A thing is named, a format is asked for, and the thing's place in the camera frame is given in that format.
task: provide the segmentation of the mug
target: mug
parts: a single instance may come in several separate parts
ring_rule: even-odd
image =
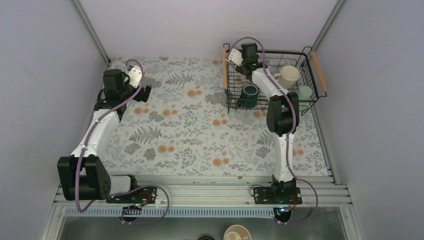
[[[301,78],[301,73],[294,66],[283,66],[279,73],[272,75],[281,87],[289,89]]]
[[[299,111],[302,112],[309,106],[309,102],[305,101],[311,98],[314,91],[308,86],[301,86],[299,87],[299,90],[296,91],[296,93],[299,97]]]
[[[252,109],[258,102],[259,90],[255,85],[246,85],[241,89],[240,98],[237,105],[243,108]]]

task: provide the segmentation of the cup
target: cup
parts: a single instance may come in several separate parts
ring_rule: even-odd
[[[279,73],[272,75],[277,82],[286,89],[292,88],[301,78],[301,73],[294,66],[283,66]]]
[[[252,240],[252,236],[244,226],[232,225],[225,231],[224,240]]]
[[[237,105],[243,108],[252,109],[258,102],[259,90],[255,85],[246,85],[241,89],[240,98]]]
[[[309,102],[300,102],[301,100],[307,101],[311,98],[314,91],[308,86],[301,86],[299,90],[296,90],[297,96],[299,97],[299,111],[305,110],[309,106]]]

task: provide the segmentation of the wooden handle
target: wooden handle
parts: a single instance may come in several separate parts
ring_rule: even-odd
[[[323,72],[321,71],[321,66],[320,66],[320,63],[318,62],[318,58],[317,58],[317,55],[315,54],[315,51],[314,50],[310,51],[310,55],[312,56],[313,63],[315,64],[316,72],[318,73],[318,78],[319,78],[319,81],[321,82],[322,90],[325,93],[327,93],[326,80],[324,79]]]
[[[222,79],[223,79],[223,88],[227,90],[228,88],[228,76],[227,76],[227,49],[222,48]]]

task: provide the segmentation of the mounting plate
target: mounting plate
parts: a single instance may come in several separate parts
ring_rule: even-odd
[[[296,187],[295,194],[293,197],[296,200],[296,204],[302,204],[302,195],[298,197],[298,194],[301,193],[301,190]],[[254,203],[255,204],[263,204],[263,205],[275,205],[275,204],[281,204],[281,205],[293,205],[293,199],[290,197],[290,195],[287,196],[287,198],[282,199],[282,201],[278,202],[276,201],[274,197],[274,193],[271,190],[271,187],[269,186],[257,186],[253,188],[253,195],[254,195]]]
[[[143,204],[147,201],[147,196],[148,196],[147,194],[144,194],[144,193],[148,193],[151,196],[148,204],[155,204],[157,192],[158,190],[156,189],[156,187],[147,186],[131,194],[108,197],[106,199],[106,203],[108,204]]]

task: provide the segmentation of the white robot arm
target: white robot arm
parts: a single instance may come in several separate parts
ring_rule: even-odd
[[[295,198],[298,203],[301,203],[301,198],[297,197],[301,195],[299,188],[296,187],[296,179],[293,178],[288,168],[293,162],[293,140],[295,137],[295,132],[290,130],[294,121],[296,121],[296,127],[299,125],[299,99],[296,93],[289,92],[281,87],[269,74],[269,71],[264,69],[263,63],[258,62],[257,51],[258,47],[255,43],[245,43],[241,45],[241,51],[233,48],[228,54],[227,60],[236,64],[235,70],[257,85],[269,102],[266,124],[268,129],[275,133],[273,135],[275,169],[271,187],[268,188],[273,199],[272,201],[267,199],[266,202],[269,204],[285,204],[290,203],[290,198]],[[289,105],[287,99],[293,105],[294,113],[290,109],[283,110],[283,106],[288,107]],[[267,191],[265,187],[262,187],[257,192]],[[258,201],[257,197],[255,197],[255,202],[266,204],[264,201]]]
[[[128,70],[125,73],[110,69],[103,73],[104,98],[101,99],[99,93],[92,121],[84,138],[70,156],[61,157],[57,162],[63,195],[67,200],[75,200],[76,190],[80,200],[105,200],[109,195],[125,193],[134,188],[131,176],[109,175],[101,161],[113,130],[127,110],[124,102],[135,94],[133,99],[138,102],[147,102],[149,98],[151,87],[139,86],[143,71],[138,66],[129,66]],[[81,168],[77,169],[80,158]],[[76,176],[79,175],[76,173],[83,168],[85,174],[79,176],[79,184],[76,186]]]
[[[270,99],[272,96],[282,96],[283,94],[277,89],[267,78],[266,73],[263,68],[259,68],[252,73],[252,82],[256,84],[267,99]],[[288,94],[289,91],[281,87],[284,93]],[[288,164],[292,165],[293,161],[293,139],[295,138],[294,133],[286,133],[282,136],[278,134],[273,134],[274,138],[274,149],[275,149],[275,169],[274,177],[278,182],[291,181],[293,176],[290,174],[289,169],[286,164],[286,149],[287,149],[287,139],[288,141]]]

